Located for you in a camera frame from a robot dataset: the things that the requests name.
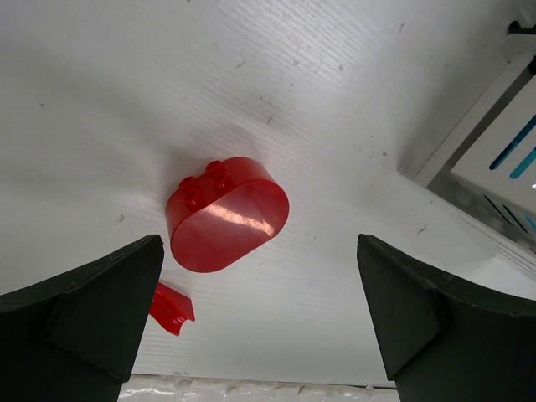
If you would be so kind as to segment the red heart-shaped lego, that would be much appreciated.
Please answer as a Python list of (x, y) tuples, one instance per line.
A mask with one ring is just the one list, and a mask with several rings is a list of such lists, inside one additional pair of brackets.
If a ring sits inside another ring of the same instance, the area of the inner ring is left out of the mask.
[(221, 271), (273, 239), (289, 214), (283, 188), (248, 157), (184, 178), (165, 207), (173, 258), (196, 273)]

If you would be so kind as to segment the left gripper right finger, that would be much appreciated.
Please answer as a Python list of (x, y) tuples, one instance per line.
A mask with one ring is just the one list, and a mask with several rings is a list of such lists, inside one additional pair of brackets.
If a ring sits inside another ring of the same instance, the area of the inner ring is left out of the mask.
[(402, 401), (533, 401), (535, 303), (421, 262), (371, 234), (361, 282)]

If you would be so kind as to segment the small red lego piece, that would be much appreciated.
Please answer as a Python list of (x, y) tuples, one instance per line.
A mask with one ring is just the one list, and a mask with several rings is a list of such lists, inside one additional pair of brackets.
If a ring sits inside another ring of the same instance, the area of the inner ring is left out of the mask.
[(149, 315), (175, 337), (186, 321), (196, 320), (192, 300), (161, 282), (157, 284)]

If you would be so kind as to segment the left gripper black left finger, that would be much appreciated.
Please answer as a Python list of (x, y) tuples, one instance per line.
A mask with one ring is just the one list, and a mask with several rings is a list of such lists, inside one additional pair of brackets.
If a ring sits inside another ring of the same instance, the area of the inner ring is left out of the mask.
[(3, 401), (116, 401), (131, 377), (163, 263), (150, 234), (1, 296)]

